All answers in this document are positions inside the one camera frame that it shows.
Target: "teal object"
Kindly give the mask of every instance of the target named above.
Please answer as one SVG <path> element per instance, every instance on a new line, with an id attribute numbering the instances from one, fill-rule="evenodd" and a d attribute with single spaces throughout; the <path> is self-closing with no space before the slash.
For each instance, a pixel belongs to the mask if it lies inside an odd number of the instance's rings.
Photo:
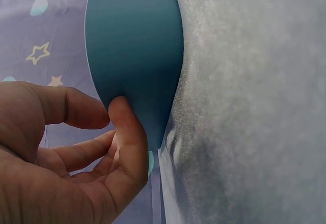
<path id="1" fill-rule="evenodd" d="M 46 11 L 47 6 L 47 0 L 35 0 L 31 8 L 30 15 L 37 16 L 43 14 Z"/>
<path id="2" fill-rule="evenodd" d="M 148 152 L 148 175 L 150 175 L 154 168 L 154 154 L 152 151 Z"/>
<path id="3" fill-rule="evenodd" d="M 7 76 L 2 81 L 16 81 L 16 79 L 13 76 Z"/>
<path id="4" fill-rule="evenodd" d="M 183 59 L 177 0 L 88 0 L 85 42 L 103 104 L 126 96 L 145 128 L 149 150 L 158 149 Z"/>

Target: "bed sheet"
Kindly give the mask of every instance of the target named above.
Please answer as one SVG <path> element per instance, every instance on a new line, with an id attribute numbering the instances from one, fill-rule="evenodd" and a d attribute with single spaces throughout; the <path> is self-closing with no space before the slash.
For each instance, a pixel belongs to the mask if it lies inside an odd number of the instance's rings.
<path id="1" fill-rule="evenodd" d="M 0 81 L 70 86 L 98 98 L 85 51 L 86 4 L 87 0 L 0 0 Z M 73 145 L 110 127 L 81 130 L 50 125 L 40 146 Z M 165 223 L 157 152 L 149 156 L 148 184 L 115 223 Z"/>

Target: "skin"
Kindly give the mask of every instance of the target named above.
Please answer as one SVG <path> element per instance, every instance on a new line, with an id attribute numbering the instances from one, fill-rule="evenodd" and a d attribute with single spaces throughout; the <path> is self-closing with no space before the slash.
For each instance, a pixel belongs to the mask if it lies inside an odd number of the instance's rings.
<path id="1" fill-rule="evenodd" d="M 45 125 L 115 131 L 41 148 Z M 103 157 L 91 172 L 69 175 Z M 66 87 L 0 82 L 0 223 L 111 223 L 145 186 L 145 132 L 124 97 L 108 112 Z"/>

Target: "finger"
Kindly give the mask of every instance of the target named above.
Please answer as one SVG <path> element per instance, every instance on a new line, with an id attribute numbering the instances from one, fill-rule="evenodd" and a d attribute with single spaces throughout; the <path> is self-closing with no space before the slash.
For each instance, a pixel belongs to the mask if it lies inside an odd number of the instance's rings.
<path id="1" fill-rule="evenodd" d="M 95 139 L 72 146 L 52 148 L 62 159 L 67 172 L 87 167 L 89 164 L 107 154 L 115 132 L 109 131 Z"/>
<path id="2" fill-rule="evenodd" d="M 46 124 L 66 124 L 81 129 L 100 129 L 110 122 L 103 104 L 75 88 L 46 87 L 27 83 L 38 96 Z"/>
<path id="3" fill-rule="evenodd" d="M 116 152 L 114 154 L 113 162 L 111 165 L 110 173 L 115 171 L 119 167 L 119 150 L 120 150 L 120 145 L 117 144 L 117 135 L 113 137 L 112 144 L 115 145 L 116 147 Z"/>
<path id="4" fill-rule="evenodd" d="M 119 145 L 119 167 L 109 174 L 105 185 L 115 204 L 116 214 L 131 202 L 148 178 L 146 134 L 124 97 L 109 105 L 109 117 L 115 126 Z"/>
<path id="5" fill-rule="evenodd" d="M 111 172 L 114 158 L 117 152 L 117 141 L 115 140 L 116 135 L 112 139 L 111 146 L 106 155 L 96 164 L 93 168 L 93 172 L 99 172 L 102 175 L 108 175 Z"/>

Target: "gray fabric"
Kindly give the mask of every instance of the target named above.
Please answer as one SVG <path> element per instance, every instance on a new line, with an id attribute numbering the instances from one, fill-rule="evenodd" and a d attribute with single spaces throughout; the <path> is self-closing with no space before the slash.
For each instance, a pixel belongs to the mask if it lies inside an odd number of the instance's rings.
<path id="1" fill-rule="evenodd" d="M 326 222 L 326 0 L 179 0 L 167 223 Z"/>

